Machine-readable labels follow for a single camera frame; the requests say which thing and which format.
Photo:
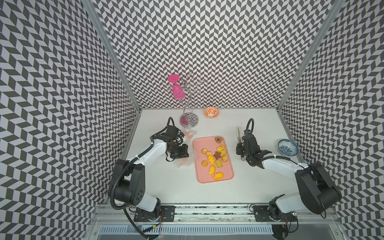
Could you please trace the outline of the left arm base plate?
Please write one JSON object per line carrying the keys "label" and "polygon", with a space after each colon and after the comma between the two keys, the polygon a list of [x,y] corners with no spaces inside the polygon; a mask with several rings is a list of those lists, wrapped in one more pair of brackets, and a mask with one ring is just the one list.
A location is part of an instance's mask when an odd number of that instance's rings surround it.
{"label": "left arm base plate", "polygon": [[152,212],[148,212],[137,208],[135,211],[134,221],[135,222],[173,222],[175,218],[175,206],[161,205],[155,207]]}

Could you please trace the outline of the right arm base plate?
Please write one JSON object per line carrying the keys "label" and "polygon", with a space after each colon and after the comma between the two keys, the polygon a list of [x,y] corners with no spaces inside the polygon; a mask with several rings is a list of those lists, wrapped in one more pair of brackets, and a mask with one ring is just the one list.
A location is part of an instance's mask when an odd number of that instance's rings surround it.
{"label": "right arm base plate", "polygon": [[250,210],[256,222],[290,223],[295,222],[297,218],[294,213],[284,214],[274,206],[252,205]]}

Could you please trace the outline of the metal tongs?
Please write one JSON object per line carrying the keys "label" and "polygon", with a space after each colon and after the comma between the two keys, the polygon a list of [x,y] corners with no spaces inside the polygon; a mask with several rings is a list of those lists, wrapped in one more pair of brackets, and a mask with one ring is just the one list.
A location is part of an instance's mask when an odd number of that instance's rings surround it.
{"label": "metal tongs", "polygon": [[243,150],[243,141],[242,141],[239,127],[237,127],[237,141],[238,141],[238,143],[236,146],[236,154],[241,157],[242,161],[245,161],[244,150]]}

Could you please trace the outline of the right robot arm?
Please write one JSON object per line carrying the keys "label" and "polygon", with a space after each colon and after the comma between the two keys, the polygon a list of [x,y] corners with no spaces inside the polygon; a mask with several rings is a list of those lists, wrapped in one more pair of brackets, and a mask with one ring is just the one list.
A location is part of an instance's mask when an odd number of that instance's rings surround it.
{"label": "right robot arm", "polygon": [[236,154],[251,167],[270,170],[293,180],[298,192],[282,194],[269,201],[265,208],[253,207],[256,218],[267,215],[271,221],[286,220],[296,212],[310,211],[326,218],[326,210],[342,199],[342,194],[325,167],[318,163],[297,163],[285,156],[262,150],[253,134],[254,119],[249,119],[243,136],[238,136]]}

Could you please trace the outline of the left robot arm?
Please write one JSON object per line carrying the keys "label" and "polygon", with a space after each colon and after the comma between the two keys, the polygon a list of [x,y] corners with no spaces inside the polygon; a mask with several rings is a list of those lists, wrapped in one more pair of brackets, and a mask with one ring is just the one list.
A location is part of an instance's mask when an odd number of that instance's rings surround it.
{"label": "left robot arm", "polygon": [[169,117],[167,125],[150,136],[151,143],[141,153],[129,160],[117,160],[108,190],[110,204],[114,210],[136,207],[151,221],[161,216],[161,200],[146,193],[146,167],[165,155],[167,162],[186,159],[190,156],[184,143],[184,133]]}

